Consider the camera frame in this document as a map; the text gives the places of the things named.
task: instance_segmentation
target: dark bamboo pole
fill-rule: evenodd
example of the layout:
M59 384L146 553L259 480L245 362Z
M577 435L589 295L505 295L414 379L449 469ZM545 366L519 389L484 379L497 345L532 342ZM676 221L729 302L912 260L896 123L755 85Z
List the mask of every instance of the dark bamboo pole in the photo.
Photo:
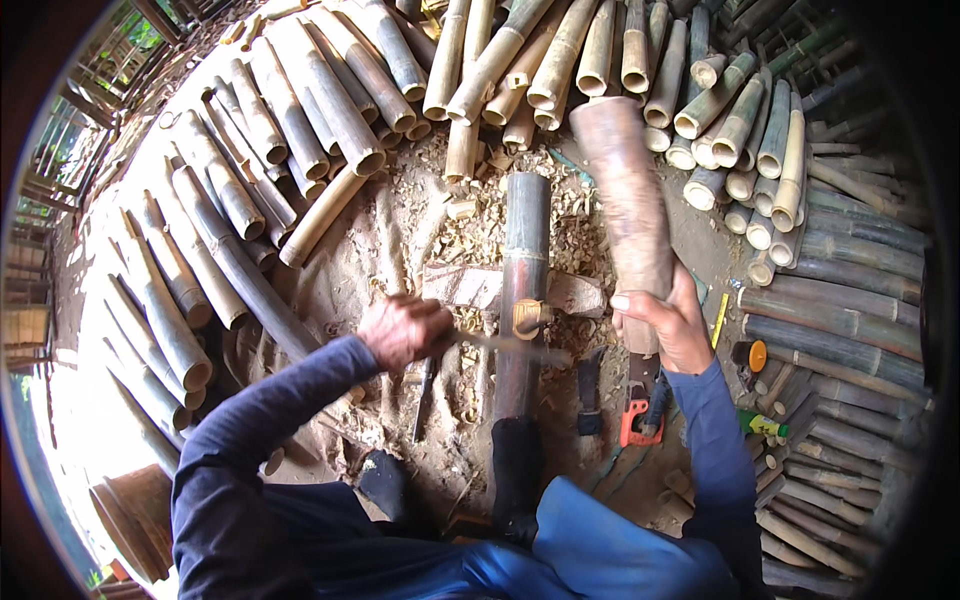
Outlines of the dark bamboo pole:
M776 290L740 288L737 306L747 313L812 327L890 350L912 360L923 360L919 330L852 310L844 304L814 304Z
M543 346L540 328L530 337L516 332L521 300L546 300L549 271L550 181L535 173L507 177L507 238L503 256L500 337ZM530 415L536 408L540 363L510 352L496 354L493 421Z
M469 125L476 121L495 82L519 52L528 35L537 27L543 14L554 0L526 0L510 11L507 21L496 31L483 54L480 55L447 103L447 115L454 121Z
M252 68L260 92L287 140L290 151L288 156L297 159L297 164L307 179L322 178L329 170L330 162L320 146L320 140L313 133L310 122L307 121L300 101L287 82L274 47L266 37L253 41Z
M617 0L602 0L587 31L584 54L577 68L577 89L589 97L603 96L610 78L613 21Z
M665 299L673 281L670 232L663 198L650 184L653 161L642 148L636 101L597 99L574 109L570 118L603 199L620 285ZM625 319L623 339L630 352L659 351L657 334L646 323Z
M383 150L313 39L299 21L278 21L277 25L282 27L274 27L270 39L287 77L295 80L294 87L309 88L350 170L364 177L377 171L386 159ZM327 37L336 47L333 37Z
M239 240L220 219L213 207L213 202L206 196L193 169L189 166L179 167L174 173L173 183L178 196L183 201L183 208L190 216L194 227L198 229L213 258L223 269L240 297L251 308L256 319L287 356L292 361L299 362L310 352L319 348L317 340L248 259Z
M743 331L745 335L763 340L768 345L795 348L823 360L833 361L837 365L924 393L924 366L893 352L762 315L745 316Z
M417 115L410 108L403 94L396 89L390 75L380 68L376 60L343 22L323 6L312 7L305 15L320 28L331 47L347 62L357 79L372 96L380 109L380 116L387 125L395 132L406 132L413 127Z

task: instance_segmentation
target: dry bamboo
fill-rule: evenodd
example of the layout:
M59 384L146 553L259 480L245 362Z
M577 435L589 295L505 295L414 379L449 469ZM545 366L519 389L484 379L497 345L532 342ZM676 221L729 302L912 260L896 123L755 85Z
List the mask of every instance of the dry bamboo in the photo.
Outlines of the dry bamboo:
M743 82L753 72L756 56L749 50L740 54L724 69L720 82L705 89L677 113L673 119L674 129L687 139L696 139L710 126L736 94Z
M291 361L299 362L319 348L317 340L247 258L240 241L217 215L212 201L205 196L193 169L189 166L178 168L173 182L184 210L214 260L280 349L286 352ZM289 245L290 242L284 246L284 250Z
M360 115L364 121L368 124L372 123L376 117L380 116L380 109L377 107L376 102L373 101L370 93L367 92L364 85L360 83L357 76L350 70L344 57L330 44L330 40L327 39L324 32L320 31L320 28L317 27L313 21L309 20L307 16L300 19L300 22L303 23L303 29L310 34L314 43L317 44L317 49L324 55L324 60L330 65L333 74L336 75L340 83L343 84L344 89L356 105L357 110L360 111Z
M750 223L747 224L746 234L747 241L750 242L751 246L757 250L768 251L769 256L770 242L774 238L774 223L770 220L770 217L764 217L758 209L755 209L754 216L750 218ZM773 257L770 256L769 258L770 262L773 262Z
M233 174L220 150L217 149L204 123L193 109L186 110L177 119L174 134L178 144L192 155L190 161L209 178L212 191L223 206L230 223L245 240L263 233L264 218L256 209L250 195Z
M750 223L753 213L750 208L741 203L732 203L727 208L727 214L724 215L724 225L733 233L743 235L747 232L747 224Z
M726 179L726 169L710 171L699 166L684 185L684 199L694 208L710 210L716 204L723 203L719 197L725 193L723 184Z
M663 66L659 69L660 76L654 80L653 91L650 92L650 98L643 107L643 118L652 127L665 129L673 123L673 112L677 107L680 83L684 76L685 54L686 24L678 19L673 22L670 31L670 41L663 56Z
M327 36L336 46L337 42L329 32ZM271 30L271 41L287 76L295 80L294 87L310 89L327 125L340 144L340 150L347 159L350 170L357 175L368 176L383 166L386 156L370 126L350 100L347 91L337 80L303 25L299 21L278 21Z
M446 10L444 29L437 45L437 56L433 61L433 68L430 69L430 78L423 96L423 116L431 121L444 121L448 118L446 103L460 82L469 6L470 0L453 0Z
M636 101L598 98L577 107L571 121L597 181L608 232L613 232L611 253L620 285L665 299L673 281L669 226L663 198L650 181L653 160L641 146L643 124ZM628 351L659 351L650 325L624 318L623 329Z
M540 68L543 56L546 55L568 6L567 0L556 0L537 24L537 29L530 34L507 69L507 74L497 84L493 97L484 107L482 114L485 121L497 126L506 125L510 121L524 100L526 88Z
M327 228L337 218L347 203L356 195L367 178L342 170L330 182L320 198L310 206L293 235L280 251L280 260L293 269L306 262L314 247L324 237Z
M790 94L790 127L780 171L780 185L774 198L770 218L778 231L786 233L798 225L802 187L804 185L804 112L800 108L800 94Z
M607 91L613 52L613 20L616 16L617 0L602 0L597 9L587 40L584 42L584 54L577 68L577 89L589 97L603 96Z
M862 578L866 576L866 571L864 571L863 568L843 558L829 547L815 541L799 528L794 527L767 510L761 509L756 511L756 522L760 527L820 563L834 568L845 575L850 575L851 577Z
M524 152L533 146L534 108L523 103L510 118L510 123L503 130L503 145L512 152Z
M320 28L331 48L347 62L357 79L373 97L380 109L380 116L387 125L395 132L405 132L413 127L417 115L403 94L396 89L390 75L377 64L343 22L323 6L312 7L305 15Z
M213 364L170 296L146 241L133 234L127 214L119 214L124 226L117 241L130 276L127 283L143 304L147 323L177 380L187 392L197 392L210 380Z

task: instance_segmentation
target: bamboo tube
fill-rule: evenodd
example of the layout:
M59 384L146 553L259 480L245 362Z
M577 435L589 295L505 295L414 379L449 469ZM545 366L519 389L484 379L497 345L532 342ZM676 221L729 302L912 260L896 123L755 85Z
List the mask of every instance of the bamboo tube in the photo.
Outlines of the bamboo tube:
M371 33L368 39L390 67L390 73L407 102L423 99L426 77L414 58L403 33L381 0L354 0L363 9L361 29Z
M537 29L530 34L507 69L507 74L497 84L493 97L484 107L482 115L485 121L498 126L506 125L510 121L525 98L526 88L540 68L543 56L546 55L568 6L566 0L556 0L537 24Z
M248 240L263 233L263 215L227 166L227 161L210 139L203 122L193 109L186 110L177 119L174 135L178 144L192 155L191 162L196 164L197 168L203 169L209 177L213 192L240 236Z
M293 269L303 266L307 256L310 255L320 239L324 237L327 228L330 227L333 220L356 195L366 180L367 178L359 177L349 169L337 174L323 194L320 195L320 198L303 215L303 219L294 229L293 235L283 246L280 251L280 260L283 264Z
M758 250L754 254L754 259L747 265L747 274L756 285L770 285L774 280L776 268L774 261L770 259L770 253L766 250Z
M743 235L747 232L747 224L750 223L753 213L750 208L741 203L730 204L723 218L724 225L733 233Z
M602 0L587 32L584 54L577 68L577 89L589 97L603 96L607 91L613 52L613 20L616 0Z
M627 25L623 34L623 64L620 81L634 94L650 89L649 23L644 0L627 0Z
M711 89L705 89L677 113L673 119L674 129L687 139L696 139L710 126L713 120L723 112L733 95L756 66L756 56L747 51L742 53L724 69L720 82Z
M430 69L423 96L423 116L431 121L444 121L446 103L460 82L463 69L464 34L470 0L453 0L446 10L444 29L437 45L437 56Z
M337 76L337 79L347 91L347 95L356 105L357 110L360 111L360 116L368 124L372 123L376 120L376 117L380 116L380 109L376 106L376 102L373 101L367 89L360 83L360 80L347 65L347 61L330 44L330 40L326 38L324 32L320 31L316 24L306 17L302 18L300 22L303 24L303 29L317 44L317 49L324 55L324 60L330 65L333 74Z
M918 282L924 272L924 260L916 254L816 229L808 231L804 236L803 253L814 258L843 260L880 269Z
M134 235L127 213L121 211L120 218L121 229L126 230L118 242L130 276L127 282L143 304L147 323L177 380L187 392L197 392L210 380L213 365L170 296L146 241Z
M417 115L410 108L403 94L396 89L388 73L380 68L356 36L323 6L312 7L305 15L320 28L330 42L331 48L343 57L357 79L367 89L387 125L395 132L406 132L413 127Z
M923 365L893 352L762 315L744 317L743 330L767 344L790 346L916 392L924 391Z
M527 88L527 103L533 108L559 108L558 103L569 85L573 63L587 37L596 5L597 0L573 0Z
M684 199L698 210L710 210L718 203L727 179L726 169L710 171L700 166L684 185Z
M756 171L729 171L727 179L724 181L724 188L734 200L739 200L744 204L753 207L754 184L756 183Z
M350 170L360 176L368 176L377 171L383 166L386 157L370 126L350 100L313 39L298 21L278 21L277 25L283 27L274 27L271 30L271 41L287 76L299 82L295 87L310 89L327 125L340 144L340 150L347 159ZM336 45L333 36L329 32L327 35ZM387 117L385 111L381 110L381 114Z
M821 544L818 541L815 541L799 528L794 527L790 523L784 521L778 516L773 515L767 510L761 509L756 511L756 522L760 527L766 529L773 535L777 536L781 540L786 541L790 545L801 550L807 556L816 559L820 563L834 568L845 575L850 575L851 577L862 578L866 576L866 571L864 571L861 567L843 558L829 547Z
M727 66L726 55L707 55L690 65L690 78L700 86L700 89L710 89L723 75L725 66Z
M647 104L643 107L643 118L655 128L664 129L673 123L673 112L680 94L680 82L684 75L686 53L686 24L681 20L673 22L670 41L663 57L660 76L654 80L654 88Z
M512 152L530 150L534 140L534 108L523 103L503 130L503 145Z
M826 524L813 516L805 515L801 511L787 506L779 499L775 499L770 503L770 510L774 513L777 513L785 520L797 525L798 527L804 528L806 531L818 538L838 543L844 547L850 548L851 550L855 550L869 556L876 556L879 554L879 544L873 543L872 541L868 541L855 534L834 527L833 525Z
M636 108L629 98L596 99L571 113L571 125L597 180L608 230L617 232L611 252L620 285L663 299L673 281L669 227L663 198L650 186L653 162L640 147L643 125ZM625 318L624 345L649 354L660 342L650 325Z
M758 209L755 209L754 215L750 218L750 223L747 224L745 233L750 245L757 250L768 251L767 254L770 262L773 262L773 257L769 256L770 243L774 238L773 221L771 221L769 217L764 217Z
M713 158L722 167L733 168L744 152L747 137L754 126L756 114L763 100L763 77L756 73L747 82L733 103L730 116L724 121L720 132L713 138Z
M189 166L178 168L174 173L173 183L183 201L184 210L198 229L214 260L251 308L264 330L276 340L290 360L299 362L319 348L317 340L253 266L236 236L216 214L211 200L204 196L203 189L198 185L199 180L193 169ZM285 251L294 237L296 232L284 245Z
M799 225L804 177L804 112L800 109L800 94L790 94L790 128L780 171L780 185L770 214L774 227L786 233Z

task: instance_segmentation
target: bamboo segment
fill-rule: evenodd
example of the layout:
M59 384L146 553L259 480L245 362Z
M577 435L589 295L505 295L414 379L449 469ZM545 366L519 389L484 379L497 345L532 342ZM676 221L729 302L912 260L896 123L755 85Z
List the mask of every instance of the bamboo segment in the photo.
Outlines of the bamboo segment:
M283 246L280 251L280 260L283 264L293 269L303 266L320 238L324 237L327 228L366 180L367 178L359 177L349 169L337 174L320 198L303 215L293 235Z
M386 5L381 0L354 1L363 9L364 21L372 33L368 38L390 67L390 73L403 97L407 102L422 100L426 91L423 69L414 58Z
M227 166L227 161L193 109L186 110L177 119L174 135L178 144L192 155L191 162L206 173L213 192L240 236L252 240L263 233L263 215Z
M444 30L437 45L437 55L430 69L423 96L423 116L431 121L445 121L446 103L460 82L463 69L464 34L470 0L454 0L446 10Z
M650 185L653 162L640 146L643 124L636 109L629 98L598 98L574 109L571 124L598 182L620 285L663 299L673 281L670 233L663 198ZM650 325L624 318L623 332L628 351L659 350Z
M644 0L627 0L627 25L623 34L623 64L620 81L634 94L650 89L649 23Z
M756 66L756 56L747 51L742 53L724 69L720 82L711 89L705 89L677 113L673 119L674 129L687 139L696 139L710 126L713 120L723 112L733 95L740 89L747 76Z
M710 171L697 167L684 185L684 199L699 210L710 210L724 193L723 184L727 179L726 169Z
M725 66L727 66L726 55L711 54L690 65L690 78L700 86L700 89L710 89L720 80Z
M189 166L182 166L174 173L174 188L194 227L264 330L276 340L291 361L303 360L320 345L247 258L239 240L216 214L211 200L205 197L198 182ZM286 250L291 242L287 242L283 249Z
M534 108L523 103L503 130L503 145L512 152L530 150L534 141Z
M790 94L790 127L786 137L780 186L774 198L770 218L778 231L786 233L799 225L801 193L805 181L804 170L804 112L800 108L800 94Z
M613 19L616 16L616 0L602 0L597 9L587 40L584 54L577 68L577 89L589 97L603 96L607 91L613 52Z
M497 126L506 125L510 121L525 98L526 88L533 81L537 69L540 68L540 63L546 55L547 48L550 47L550 42L553 41L553 36L557 33L557 28L560 27L560 22L564 19L568 6L566 0L557 0L537 24L537 29L530 34L530 38L507 69L507 74L497 85L493 98L484 107L485 121Z
M334 36L327 32L336 47ZM278 21L271 30L271 41L287 77L294 87L308 87L320 106L327 125L340 144L347 163L357 175L368 176L377 171L386 159L367 122L350 100L336 75L326 63L317 45L298 21Z
M756 114L763 100L763 78L754 74L733 103L730 116L713 138L713 158L721 167L733 168L744 152L747 137L754 126Z
M677 106L680 82L684 75L685 53L686 24L678 19L673 22L670 31L670 41L663 57L660 76L654 80L654 89L643 107L643 118L652 127L665 129L673 123L673 112Z
M289 144L290 156L297 159L297 164L309 180L320 179L330 168L330 162L306 119L300 101L287 82L274 47L266 37L258 37L253 41L251 65L260 92Z
M120 212L120 217L127 228L118 242L130 275L128 283L140 298L147 323L177 380L187 392L197 392L210 380L213 364L170 296L146 241L132 235L125 212Z
M831 568L835 568L844 575L858 578L866 576L866 571L861 567L843 558L829 547L815 541L797 527L794 527L767 510L760 509L756 511L756 522L760 527L801 550L807 556Z

